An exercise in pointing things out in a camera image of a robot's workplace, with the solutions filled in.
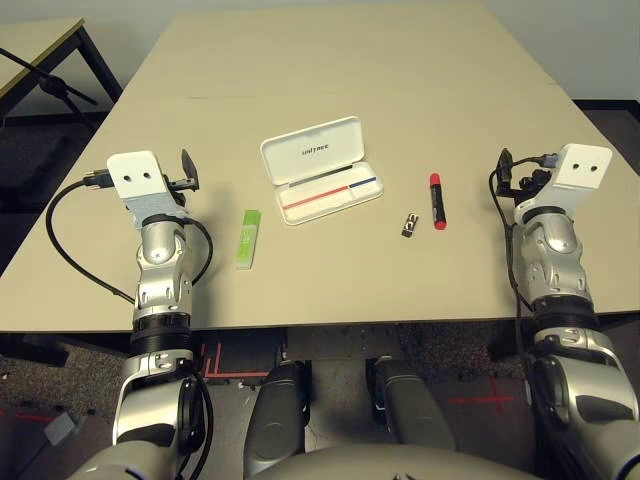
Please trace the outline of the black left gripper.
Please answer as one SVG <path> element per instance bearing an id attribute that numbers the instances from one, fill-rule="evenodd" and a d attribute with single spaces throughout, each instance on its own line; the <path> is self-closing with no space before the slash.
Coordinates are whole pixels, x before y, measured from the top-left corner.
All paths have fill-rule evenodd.
<path id="1" fill-rule="evenodd" d="M 171 181 L 167 176 L 164 176 L 167 188 L 177 204 L 185 204 L 186 198 L 183 194 L 184 190 L 191 190 L 193 192 L 199 189 L 198 172 L 195 163 L 191 159 L 186 149 L 181 150 L 181 162 L 182 168 L 187 178 Z"/>

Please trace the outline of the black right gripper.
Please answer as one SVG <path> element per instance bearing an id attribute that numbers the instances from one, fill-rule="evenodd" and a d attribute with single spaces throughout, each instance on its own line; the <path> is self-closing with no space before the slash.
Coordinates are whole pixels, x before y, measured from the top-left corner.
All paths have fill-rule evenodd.
<path id="1" fill-rule="evenodd" d="M 496 165 L 496 193 L 510 194 L 512 181 L 513 158 L 511 152 L 504 148 Z M 525 176 L 519 181 L 519 190 L 516 192 L 516 200 L 529 200 L 534 198 L 540 190 L 549 182 L 548 170 L 535 169 L 530 176 Z"/>

